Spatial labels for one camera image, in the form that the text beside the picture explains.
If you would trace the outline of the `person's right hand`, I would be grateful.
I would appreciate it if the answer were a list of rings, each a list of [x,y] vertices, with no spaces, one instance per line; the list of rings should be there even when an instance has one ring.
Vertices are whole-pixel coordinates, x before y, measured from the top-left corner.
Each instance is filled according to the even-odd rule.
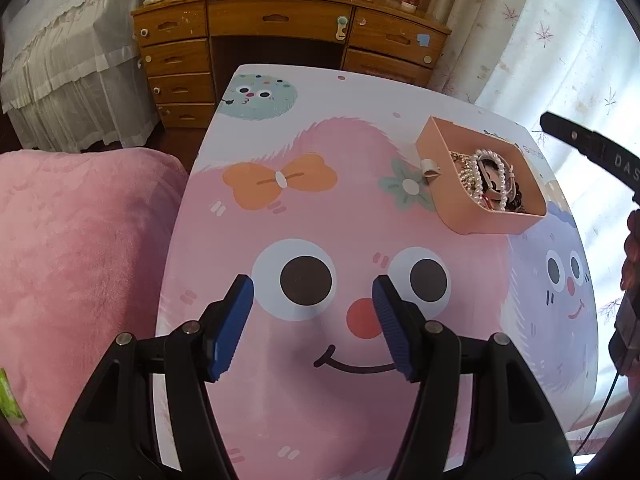
[[[628,219],[629,234],[624,243],[625,261],[622,266],[620,289],[629,290],[639,281],[640,262],[640,210],[633,211]]]

